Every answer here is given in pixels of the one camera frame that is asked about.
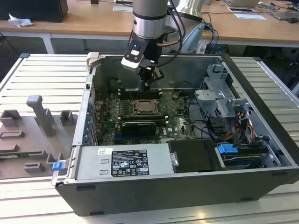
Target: wooden desk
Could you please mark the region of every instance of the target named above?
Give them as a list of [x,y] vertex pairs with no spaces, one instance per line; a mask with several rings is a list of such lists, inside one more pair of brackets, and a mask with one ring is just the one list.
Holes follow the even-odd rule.
[[[264,3],[279,1],[264,0]],[[128,40],[132,30],[132,13],[113,11],[113,3],[68,0],[69,12],[63,22],[36,22],[31,27],[17,28],[7,21],[0,21],[0,31],[10,36],[38,36],[43,38],[48,53],[53,54],[51,38]],[[228,5],[219,1],[203,5],[202,12],[229,13]],[[259,13],[267,20],[239,19],[234,14],[210,14],[212,24],[219,33],[219,44],[299,47],[299,23],[279,21],[267,13]],[[207,14],[203,15],[209,22]],[[211,39],[211,31],[205,30],[203,43]]]
[[[277,6],[286,7],[281,1],[263,0],[264,3],[273,2]],[[203,5],[201,11],[224,13],[229,12],[228,5],[219,6],[218,1],[213,1],[211,5]],[[210,14],[213,27],[219,33],[220,41],[243,41],[243,42],[261,42],[261,43],[285,43],[299,44],[299,23],[288,23],[280,21],[268,13],[259,13],[267,20],[239,19],[234,14]],[[206,22],[209,22],[207,14],[203,15]]]

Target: computer case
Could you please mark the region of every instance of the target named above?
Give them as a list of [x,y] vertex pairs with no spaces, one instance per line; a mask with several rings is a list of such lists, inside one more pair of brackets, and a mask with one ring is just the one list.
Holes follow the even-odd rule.
[[8,20],[9,13],[32,21],[62,22],[68,12],[66,0],[2,0],[0,20]]

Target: motherboard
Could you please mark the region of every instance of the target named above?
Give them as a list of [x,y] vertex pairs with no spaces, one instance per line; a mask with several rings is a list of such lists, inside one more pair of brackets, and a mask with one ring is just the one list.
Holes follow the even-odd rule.
[[189,98],[174,90],[104,92],[95,102],[98,142],[107,146],[195,139],[186,115]]

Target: blue latch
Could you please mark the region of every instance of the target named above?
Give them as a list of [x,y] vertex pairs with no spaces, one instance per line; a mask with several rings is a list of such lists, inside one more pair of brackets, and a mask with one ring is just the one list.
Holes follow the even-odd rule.
[[65,171],[65,162],[54,162],[52,166],[53,171]]
[[218,146],[219,152],[222,153],[238,153],[238,149],[233,147],[233,144],[221,144]]

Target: power supply label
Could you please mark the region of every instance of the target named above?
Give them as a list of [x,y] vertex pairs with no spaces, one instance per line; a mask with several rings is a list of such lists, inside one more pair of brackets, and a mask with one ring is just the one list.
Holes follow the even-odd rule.
[[112,152],[111,175],[113,177],[149,174],[150,168],[146,150]]

